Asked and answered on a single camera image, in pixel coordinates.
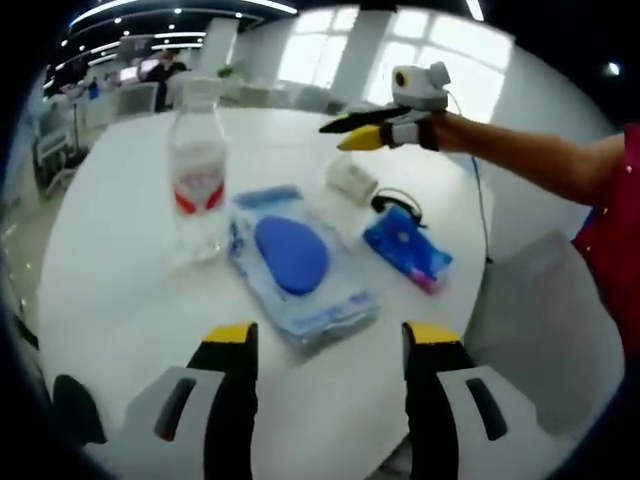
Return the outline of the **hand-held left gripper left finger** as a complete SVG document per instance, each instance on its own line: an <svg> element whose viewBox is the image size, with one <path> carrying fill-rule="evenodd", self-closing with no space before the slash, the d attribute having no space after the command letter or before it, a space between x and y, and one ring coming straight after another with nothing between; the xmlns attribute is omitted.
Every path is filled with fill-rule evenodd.
<svg viewBox="0 0 640 480"><path fill-rule="evenodd" d="M186 366L168 368L127 407L120 478L252 478L257 377L257 325L212 329Z"/></svg>

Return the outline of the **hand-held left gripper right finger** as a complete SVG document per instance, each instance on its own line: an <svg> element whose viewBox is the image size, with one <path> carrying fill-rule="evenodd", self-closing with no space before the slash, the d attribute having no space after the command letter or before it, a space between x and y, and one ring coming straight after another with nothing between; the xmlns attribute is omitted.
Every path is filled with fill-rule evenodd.
<svg viewBox="0 0 640 480"><path fill-rule="evenodd" d="M413 479L543 479L551 438L529 399L459 336L436 324L402 326L405 411Z"/></svg>

